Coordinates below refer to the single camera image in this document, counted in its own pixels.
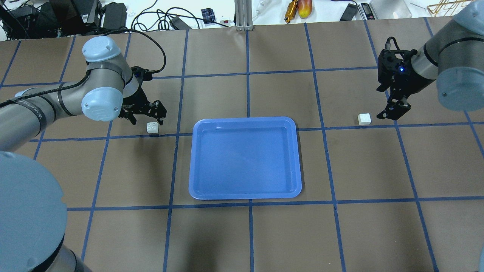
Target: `light blue joint cap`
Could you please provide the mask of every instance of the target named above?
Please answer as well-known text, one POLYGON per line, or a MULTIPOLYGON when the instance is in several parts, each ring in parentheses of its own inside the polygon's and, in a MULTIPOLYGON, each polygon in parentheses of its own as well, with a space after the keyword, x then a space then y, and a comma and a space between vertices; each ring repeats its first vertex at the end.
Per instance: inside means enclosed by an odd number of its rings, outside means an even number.
POLYGON ((107 36, 94 37, 82 47, 82 54, 87 62, 100 62, 114 58, 121 53, 121 49, 113 39, 107 36))
POLYGON ((471 67, 452 67, 439 74, 440 103, 455 111, 484 107, 484 72, 471 67))
POLYGON ((0 151, 0 173, 0 271, 31 271, 64 236, 62 190, 45 167, 19 154, 0 151))
POLYGON ((82 112, 95 121, 112 121, 119 114, 122 105, 122 93, 112 87, 99 87, 88 92, 82 98, 82 112))
POLYGON ((470 3, 456 16, 456 21, 462 27, 484 36, 484 0, 470 3))

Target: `blue tray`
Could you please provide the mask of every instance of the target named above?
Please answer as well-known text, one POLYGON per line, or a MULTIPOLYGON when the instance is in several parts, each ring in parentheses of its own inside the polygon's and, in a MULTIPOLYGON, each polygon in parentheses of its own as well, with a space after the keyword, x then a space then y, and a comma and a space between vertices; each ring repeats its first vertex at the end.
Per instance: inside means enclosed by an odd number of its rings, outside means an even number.
POLYGON ((207 119, 195 124, 188 185, 193 198, 289 198, 301 188, 292 119, 207 119))

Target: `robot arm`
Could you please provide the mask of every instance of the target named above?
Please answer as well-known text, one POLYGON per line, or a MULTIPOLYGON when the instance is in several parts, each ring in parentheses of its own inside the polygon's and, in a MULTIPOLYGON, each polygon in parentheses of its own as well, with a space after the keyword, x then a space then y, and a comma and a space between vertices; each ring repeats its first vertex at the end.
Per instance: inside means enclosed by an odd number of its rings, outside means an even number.
POLYGON ((390 88, 379 119, 397 120, 411 109, 407 98, 437 80, 440 103, 451 110, 484 107, 484 0, 469 4, 420 50, 400 50, 393 37, 378 57, 377 90, 390 88), (390 50, 393 39, 397 50, 390 50))
POLYGON ((165 107, 148 102, 141 88, 152 79, 147 69, 130 68, 107 36, 90 39, 82 51, 88 66, 77 84, 31 88, 0 104, 0 151, 13 151, 55 120, 80 114, 96 121, 126 118, 133 125, 134 114, 145 114, 163 124, 165 107))

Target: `black remote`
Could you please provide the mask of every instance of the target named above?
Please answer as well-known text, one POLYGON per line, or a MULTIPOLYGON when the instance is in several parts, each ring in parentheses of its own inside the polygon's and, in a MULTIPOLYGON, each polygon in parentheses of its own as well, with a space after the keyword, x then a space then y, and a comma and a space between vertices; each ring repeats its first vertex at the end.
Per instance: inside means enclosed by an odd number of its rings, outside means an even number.
POLYGON ((375 20, 375 16, 373 15, 368 3, 362 3, 362 8, 367 20, 375 20))
POLYGON ((341 19, 339 21, 351 21, 355 14, 358 11, 358 6, 353 5, 353 4, 348 4, 348 6, 345 9, 345 12, 343 12, 343 15, 341 16, 341 19))

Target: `white cube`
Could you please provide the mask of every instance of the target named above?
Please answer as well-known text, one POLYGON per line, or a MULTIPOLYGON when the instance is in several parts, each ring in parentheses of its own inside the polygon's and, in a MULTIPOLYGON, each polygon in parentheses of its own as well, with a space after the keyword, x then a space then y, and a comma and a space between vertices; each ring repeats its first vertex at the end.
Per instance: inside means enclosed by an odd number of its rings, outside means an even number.
POLYGON ((369 125, 371 124, 371 117, 369 113, 360 113, 358 114, 358 123, 360 125, 369 125))
POLYGON ((148 133, 158 133, 158 128, 160 125, 158 122, 149 122, 146 124, 146 132, 148 133))

